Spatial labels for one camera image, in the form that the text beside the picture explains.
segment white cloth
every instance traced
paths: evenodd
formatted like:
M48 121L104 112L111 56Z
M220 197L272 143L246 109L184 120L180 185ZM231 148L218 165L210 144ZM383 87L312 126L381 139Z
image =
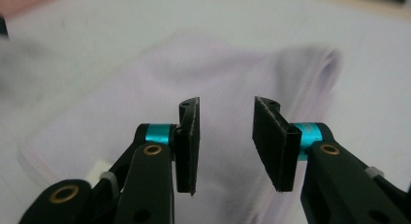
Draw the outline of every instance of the white cloth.
M99 158L114 162L140 123L178 123L177 105L199 96L197 193L175 193L175 222L258 223L272 189L251 139L254 96L279 102L289 121L321 120L338 59L329 48L257 51L179 36L52 121L20 149L21 163L46 184L84 178Z

